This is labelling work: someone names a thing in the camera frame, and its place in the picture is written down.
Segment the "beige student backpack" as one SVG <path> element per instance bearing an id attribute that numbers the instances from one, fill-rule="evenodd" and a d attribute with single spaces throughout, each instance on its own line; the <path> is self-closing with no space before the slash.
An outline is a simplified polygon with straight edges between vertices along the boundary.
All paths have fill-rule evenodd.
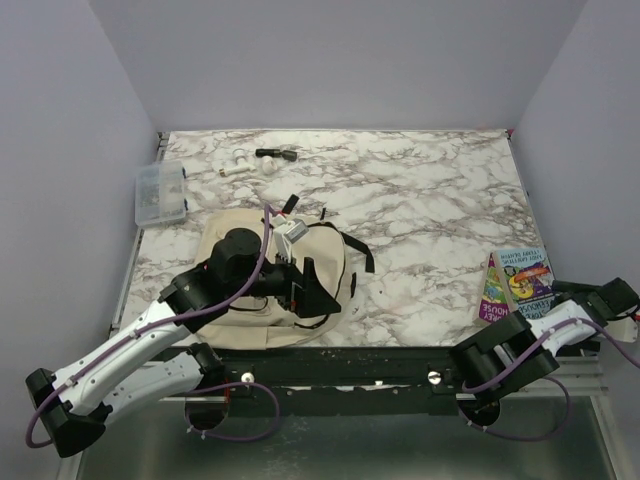
<path id="1" fill-rule="evenodd" d="M 214 349 L 266 350 L 308 343 L 330 331 L 348 314 L 356 293 L 357 275 L 351 255 L 365 257 L 365 270 L 375 271 L 368 246 L 352 240 L 332 223 L 319 218 L 295 214 L 309 228 L 292 246 L 296 264 L 310 257 L 322 286 L 340 305 L 340 311 L 328 316 L 302 319 L 281 307 L 272 296 L 242 297 L 231 304 L 226 314 L 203 326 L 196 338 Z"/>

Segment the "Treehouse book blue cover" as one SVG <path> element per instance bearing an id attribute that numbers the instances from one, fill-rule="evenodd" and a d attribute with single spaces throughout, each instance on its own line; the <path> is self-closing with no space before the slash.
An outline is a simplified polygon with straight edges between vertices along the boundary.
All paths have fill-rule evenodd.
<path id="1" fill-rule="evenodd" d="M 539 319 L 551 309 L 555 279 L 546 251 L 540 247 L 497 250 L 498 277 L 507 305 L 525 318 Z"/>

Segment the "Treehouse book purple cover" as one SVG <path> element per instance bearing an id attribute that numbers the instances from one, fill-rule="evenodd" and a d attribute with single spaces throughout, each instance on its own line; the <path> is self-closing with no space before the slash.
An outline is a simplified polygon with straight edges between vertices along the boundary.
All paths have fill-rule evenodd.
<path id="1" fill-rule="evenodd" d="M 478 321 L 493 323 L 510 313 L 493 254 L 488 255 L 484 265 L 479 298 L 476 307 Z"/>

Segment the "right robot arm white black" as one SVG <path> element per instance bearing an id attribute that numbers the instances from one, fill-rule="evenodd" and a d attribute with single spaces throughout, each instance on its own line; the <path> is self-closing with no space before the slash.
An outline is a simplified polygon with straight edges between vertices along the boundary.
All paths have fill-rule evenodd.
<path id="1" fill-rule="evenodd" d="M 461 402 L 465 412 L 498 405 L 556 371 L 561 348 L 604 335 L 608 324 L 639 312 L 638 293 L 620 278 L 600 286 L 555 280 L 552 291 L 546 315 L 529 319 L 515 311 L 450 350 L 461 391 L 473 397 Z"/>

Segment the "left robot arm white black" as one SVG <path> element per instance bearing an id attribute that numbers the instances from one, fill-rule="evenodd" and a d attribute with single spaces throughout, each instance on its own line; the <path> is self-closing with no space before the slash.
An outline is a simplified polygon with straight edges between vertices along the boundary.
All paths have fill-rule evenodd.
<path id="1" fill-rule="evenodd" d="M 301 319 L 340 312 L 334 290 L 321 283 L 311 248 L 317 224 L 295 220 L 262 234 L 234 228 L 218 240 L 208 259 L 174 277 L 157 300 L 127 328 L 82 359 L 57 371 L 39 368 L 26 378 L 35 414 L 26 443 L 42 423 L 62 458 L 94 444 L 107 425 L 146 403 L 196 391 L 214 393 L 225 368 L 211 346 L 194 343 L 172 359 L 145 363 L 227 313 L 241 297 L 272 297 Z"/>

